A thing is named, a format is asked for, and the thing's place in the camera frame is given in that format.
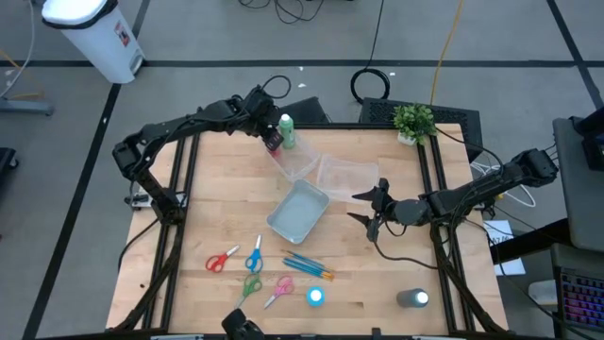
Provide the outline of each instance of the white trash can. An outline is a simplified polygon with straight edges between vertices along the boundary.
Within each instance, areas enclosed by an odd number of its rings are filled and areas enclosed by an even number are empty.
[[[134,80],[143,63],[117,0],[47,0],[42,21],[59,29],[112,83]]]

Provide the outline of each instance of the cable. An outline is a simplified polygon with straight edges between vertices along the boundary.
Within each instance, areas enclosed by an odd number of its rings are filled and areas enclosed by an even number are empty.
[[[480,229],[484,229],[484,230],[485,230],[485,228],[484,228],[483,226],[481,226],[480,224],[478,224],[478,223],[476,223],[476,222],[474,222],[474,221],[470,221],[470,220],[469,220],[469,219],[467,219],[467,218],[464,218],[463,220],[464,220],[465,222],[468,222],[468,223],[470,223],[470,224],[472,224],[472,225],[475,225],[475,226],[479,227]],[[493,227],[492,225],[488,224],[488,223],[487,223],[487,221],[482,221],[482,222],[483,222],[484,224],[486,224],[487,226],[489,226],[489,228],[491,228],[491,229],[493,229],[493,230],[497,230],[497,231],[499,231],[500,233],[502,233],[502,234],[504,234],[504,235],[510,235],[510,236],[513,236],[513,234],[512,234],[511,232],[505,232],[505,231],[503,231],[503,230],[497,229],[497,228]]]
[[[271,0],[266,0],[266,4],[264,4],[264,5],[261,5],[261,6],[249,6],[255,0],[249,0],[247,3],[244,3],[243,0],[238,0],[238,1],[239,1],[239,3],[242,6],[247,7],[249,9],[264,9],[265,7],[267,7],[271,3]]]
[[[357,71],[350,79],[350,92],[352,93],[352,96],[355,97],[355,99],[357,100],[357,102],[359,104],[362,104],[363,100],[357,94],[357,90],[356,90],[355,86],[356,86],[357,79],[359,78],[359,76],[362,74],[365,74],[365,73],[369,73],[369,74],[378,76],[381,79],[381,81],[384,83],[384,94],[381,96],[380,99],[388,99],[388,97],[390,96],[390,79],[388,78],[388,76],[386,76],[386,74],[379,71],[378,69],[369,68],[369,66],[371,65],[371,61],[374,58],[374,53],[376,52],[376,43],[378,42],[379,25],[381,24],[381,14],[382,14],[383,10],[384,10],[384,0],[381,0],[381,5],[379,6],[379,16],[377,17],[376,34],[374,35],[374,43],[373,43],[373,46],[371,47],[371,55],[369,57],[369,60],[367,61],[367,64],[365,65],[365,67],[363,69]]]
[[[439,132],[441,132],[443,135],[445,135],[446,137],[448,137],[448,138],[452,139],[453,141],[455,141],[455,142],[457,142],[457,143],[461,143],[461,144],[463,144],[463,145],[468,145],[468,146],[470,146],[470,147],[474,147],[475,149],[478,149],[478,150],[481,150],[481,151],[484,151],[484,152],[486,152],[486,153],[490,154],[490,155],[491,155],[491,156],[493,156],[493,157],[494,157],[494,158],[497,160],[497,162],[499,163],[499,171],[503,172],[503,161],[501,161],[501,159],[500,159],[500,158],[499,158],[499,157],[498,157],[498,156],[497,156],[497,155],[496,155],[496,154],[495,154],[493,151],[491,151],[491,150],[489,150],[488,148],[483,147],[483,146],[479,146],[479,145],[472,144],[472,143],[469,143],[469,142],[461,141],[461,140],[459,140],[459,139],[457,139],[457,138],[455,138],[455,137],[451,136],[450,134],[448,134],[448,133],[446,133],[446,132],[442,131],[442,130],[441,130],[441,129],[439,129],[438,127],[436,127],[436,129],[437,129]]]
[[[14,68],[16,68],[17,70],[21,70],[22,67],[19,66],[15,60],[13,60],[8,53],[6,53],[5,51],[0,49],[0,55],[7,60]],[[34,78],[31,74],[29,73],[25,73],[26,77],[29,77],[29,80],[31,80],[37,87],[40,88],[40,91],[37,93],[22,93],[22,94],[15,94],[12,95],[11,97],[9,97],[8,99],[19,99],[19,98],[27,98],[27,97],[37,97],[37,98],[44,98],[44,90],[43,90],[43,86],[40,84],[40,82],[38,80],[36,80],[36,78]]]
[[[19,72],[17,73],[15,78],[13,78],[12,81],[10,82],[10,84],[7,86],[7,88],[2,93],[0,93],[0,98],[4,98],[5,95],[8,93],[8,91],[10,91],[10,89],[12,89],[12,87],[15,85],[17,80],[19,80],[19,78],[21,77],[21,74],[23,73],[23,71],[25,70],[27,65],[29,64],[29,61],[31,60],[31,55],[34,51],[34,43],[36,42],[36,27],[35,27],[35,19],[34,19],[34,5],[31,3],[31,1],[32,0],[27,0],[27,3],[29,4],[29,16],[31,18],[31,41],[29,43],[29,51],[27,52],[27,58],[25,58],[25,62],[23,63],[23,66],[21,67],[21,69],[19,69]]]
[[[484,165],[481,164],[477,161],[473,161],[470,166],[479,171],[483,176],[486,176],[489,172],[491,172],[492,170],[499,170],[500,166],[499,165]],[[520,189],[522,189],[522,191],[525,192],[525,194],[527,194],[528,198],[530,199],[530,203],[527,203],[523,200],[521,200],[520,198],[510,194],[509,192],[505,192],[503,193],[503,195],[508,196],[510,198],[512,198],[513,200],[515,200],[516,202],[527,206],[529,208],[535,208],[537,206],[537,202],[535,201],[535,199],[533,198],[533,196],[530,194],[529,189],[527,189],[527,187],[525,187],[523,184],[520,184]]]
[[[268,94],[268,93],[267,93],[267,95],[268,95],[268,96],[270,96],[270,97],[271,97],[271,98],[273,98],[273,99],[283,99],[283,98],[285,98],[285,97],[286,97],[288,94],[290,94],[290,91],[292,90],[292,82],[290,81],[290,79],[289,79],[288,77],[286,77],[286,76],[284,76],[284,75],[276,75],[276,76],[271,76],[270,78],[268,78],[268,80],[266,80],[266,81],[264,82],[264,85],[262,85],[262,88],[261,88],[261,89],[262,89],[262,90],[264,90],[264,88],[266,87],[266,85],[268,85],[268,84],[269,84],[271,81],[273,81],[273,80],[275,80],[275,79],[278,79],[278,78],[285,79],[285,81],[287,81],[287,91],[285,92],[285,94],[284,94],[284,95],[279,95],[279,96],[276,96],[276,95],[270,95],[270,94]]]
[[[500,211],[500,212],[502,212],[502,213],[505,213],[507,216],[511,217],[512,219],[514,219],[514,220],[516,220],[516,221],[518,221],[518,222],[522,223],[523,225],[525,225],[525,226],[527,226],[527,227],[531,228],[532,230],[535,230],[535,231],[539,232],[540,234],[542,234],[543,236],[547,237],[548,239],[550,239],[550,240],[552,240],[552,241],[554,241],[554,242],[556,242],[556,243],[560,243],[560,244],[563,244],[563,243],[564,243],[564,242],[562,242],[562,241],[560,241],[560,240],[556,239],[555,237],[552,237],[552,236],[550,236],[549,234],[547,234],[547,233],[545,233],[545,232],[543,232],[543,231],[539,230],[538,228],[533,227],[533,226],[532,226],[532,225],[530,225],[529,223],[527,223],[527,222],[525,222],[525,221],[521,220],[520,218],[513,216],[513,215],[512,215],[512,214],[510,214],[509,212],[506,212],[506,211],[504,211],[503,209],[501,209],[501,208],[499,208],[499,207],[497,207],[497,206],[494,206],[494,207],[495,207],[495,209],[499,210],[499,211]]]
[[[238,0],[239,4],[247,7],[249,9],[264,9],[266,7],[268,7],[271,4],[271,0],[267,0],[265,4],[262,4],[260,6],[250,6],[255,0],[249,0],[248,2],[244,2],[243,0]],[[319,7],[317,7],[317,10],[314,12],[314,14],[312,14],[312,16],[310,18],[304,18],[304,4],[302,4],[301,0],[295,0],[298,5],[300,6],[300,14],[293,14],[291,13],[289,10],[287,10],[286,8],[283,7],[283,5],[281,5],[281,3],[279,2],[279,0],[274,0],[275,3],[275,13],[277,14],[277,18],[279,19],[279,21],[285,25],[291,25],[291,24],[295,24],[299,21],[302,22],[311,22],[316,16],[317,14],[319,14],[319,11],[321,10],[321,7],[323,6],[323,3],[325,2],[325,0],[321,0],[321,3],[319,4]],[[281,16],[281,11],[285,12],[287,15],[293,17],[294,19],[292,21],[287,21],[285,19],[283,19],[283,17]]]
[[[128,243],[126,243],[126,246],[124,246],[124,249],[122,249],[122,252],[120,253],[120,258],[118,260],[117,263],[117,270],[118,272],[120,271],[120,268],[122,267],[122,259],[124,258],[124,255],[126,255],[127,250],[130,248],[130,246],[132,246],[132,244],[138,240],[139,238],[141,238],[141,236],[143,236],[146,232],[148,232],[151,227],[155,226],[156,223],[159,222],[159,218],[156,218],[153,222],[151,222],[150,225],[148,225],[147,227],[145,227],[143,230],[141,230],[141,232],[139,232],[138,234],[136,234],[136,236],[134,236],[132,238],[132,240],[128,241]]]
[[[383,257],[386,260],[390,260],[390,261],[409,261],[409,262],[413,262],[414,264],[419,264],[419,265],[421,265],[421,266],[423,266],[423,267],[425,267],[427,269],[434,269],[434,270],[438,269],[438,267],[435,267],[433,265],[429,265],[429,264],[423,263],[423,262],[421,262],[419,260],[415,260],[415,259],[412,259],[412,258],[408,258],[408,257],[393,258],[393,257],[387,256],[379,248],[379,246],[378,246],[378,240],[376,240],[374,242],[374,246],[376,246],[376,250],[379,253],[379,255],[381,255],[381,257]]]
[[[279,18],[281,23],[287,24],[287,25],[295,24],[299,21],[303,21],[303,22],[312,21],[312,19],[314,19],[317,16],[317,14],[319,14],[319,10],[321,10],[321,7],[323,6],[323,3],[325,2],[325,0],[321,0],[321,4],[319,4],[319,7],[314,12],[314,14],[312,14],[312,16],[309,19],[306,19],[306,18],[302,17],[304,15],[304,5],[302,4],[302,1],[296,0],[298,2],[298,4],[300,4],[300,15],[295,15],[295,14],[291,13],[290,11],[288,11],[287,9],[285,9],[283,6],[281,6],[281,4],[279,3],[279,0],[273,0],[273,1],[275,1],[275,12],[277,13],[277,17]],[[286,22],[285,20],[283,20],[283,18],[281,18],[281,14],[279,13],[279,9],[283,10],[288,15],[293,17],[294,20],[291,22]]]
[[[388,221],[384,221],[384,224],[386,225],[386,229],[390,232],[390,234],[394,237],[400,237],[403,236],[405,234],[405,232],[407,231],[407,226],[403,225],[403,231],[401,231],[399,234],[394,233],[394,231],[392,229],[390,229],[390,226],[388,225]]]
[[[460,3],[457,6],[457,12],[455,13],[455,19],[453,20],[453,26],[451,27],[451,30],[449,31],[448,37],[446,37],[445,47],[443,48],[441,57],[438,59],[438,65],[436,65],[436,70],[434,71],[434,79],[432,80],[432,91],[430,94],[430,105],[432,105],[432,102],[434,101],[434,93],[436,92],[436,84],[438,83],[438,75],[441,72],[441,66],[443,65],[443,59],[445,58],[446,49],[449,47],[449,43],[451,42],[453,33],[455,33],[455,29],[457,28],[457,23],[460,21],[462,8],[463,8],[463,0],[460,0]]]
[[[487,239],[489,240],[489,244],[495,246],[495,242],[493,242],[493,240],[491,239],[491,237],[489,236],[489,233],[486,232],[487,235]],[[566,323],[561,320],[560,318],[556,317],[555,315],[553,315],[552,313],[548,312],[545,308],[543,308],[537,301],[535,301],[530,295],[529,293],[525,292],[524,289],[522,289],[520,286],[518,286],[516,284],[516,282],[514,282],[512,279],[510,279],[510,277],[508,277],[508,274],[506,274],[505,270],[503,269],[503,264],[501,263],[501,261],[499,261],[499,250],[497,249],[497,247],[495,246],[495,256],[497,257],[497,264],[499,265],[499,269],[501,269],[501,274],[503,275],[504,278],[506,278],[506,280],[508,280],[509,283],[512,284],[512,286],[517,289],[518,291],[520,291],[525,297],[527,297],[527,299],[535,305],[535,307],[537,307],[541,312],[543,312],[545,315],[549,316],[554,322],[556,322],[557,324],[561,325],[562,327],[566,328],[567,330],[569,330],[570,332],[573,332],[574,334],[587,339],[587,340],[595,340],[593,337],[581,332],[581,331],[577,331],[577,329],[575,329],[574,327],[568,326],[566,325]]]

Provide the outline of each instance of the light blue tray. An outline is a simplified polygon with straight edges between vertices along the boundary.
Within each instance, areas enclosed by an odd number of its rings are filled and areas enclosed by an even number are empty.
[[[266,222],[279,235],[298,245],[306,238],[329,205],[329,196],[304,179],[294,186]]]

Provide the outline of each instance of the potted plant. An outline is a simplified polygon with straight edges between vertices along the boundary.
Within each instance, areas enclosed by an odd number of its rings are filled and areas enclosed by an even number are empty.
[[[420,104],[394,108],[394,126],[398,141],[405,145],[423,145],[426,136],[436,135],[432,110]]]

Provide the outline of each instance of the green plant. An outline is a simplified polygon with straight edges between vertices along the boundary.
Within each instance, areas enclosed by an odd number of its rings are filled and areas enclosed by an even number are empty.
[[[412,104],[394,108],[394,126],[403,136],[415,138],[419,145],[425,136],[436,135],[432,110],[424,105]]]

